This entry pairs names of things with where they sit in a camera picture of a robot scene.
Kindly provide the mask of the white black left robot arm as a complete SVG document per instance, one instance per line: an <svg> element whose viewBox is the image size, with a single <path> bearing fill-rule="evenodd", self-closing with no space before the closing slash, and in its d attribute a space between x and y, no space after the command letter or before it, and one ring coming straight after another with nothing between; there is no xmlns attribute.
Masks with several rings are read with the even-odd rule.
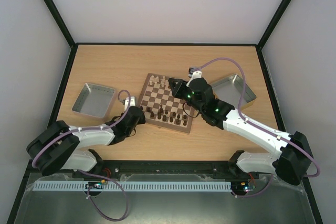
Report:
<svg viewBox="0 0 336 224"><path fill-rule="evenodd" d="M137 106L129 107L100 126L80 128L56 121L30 142L26 151L33 160L32 167L39 169L43 176L63 169L100 175L103 159L96 151L83 149L118 144L131 136L137 125L144 123L143 108Z"/></svg>

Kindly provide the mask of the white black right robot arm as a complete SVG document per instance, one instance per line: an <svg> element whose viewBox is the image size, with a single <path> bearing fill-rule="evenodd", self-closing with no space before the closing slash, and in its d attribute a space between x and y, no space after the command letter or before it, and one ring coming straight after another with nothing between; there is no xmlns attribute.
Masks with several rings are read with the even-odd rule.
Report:
<svg viewBox="0 0 336 224"><path fill-rule="evenodd" d="M232 176L239 178L247 172L269 173L291 185L299 185L307 175L313 156L304 134L275 130L247 117L233 105L216 98L204 78L190 81L169 78L169 85L173 97L195 108L207 124L236 133L268 152L241 152L229 164Z"/></svg>

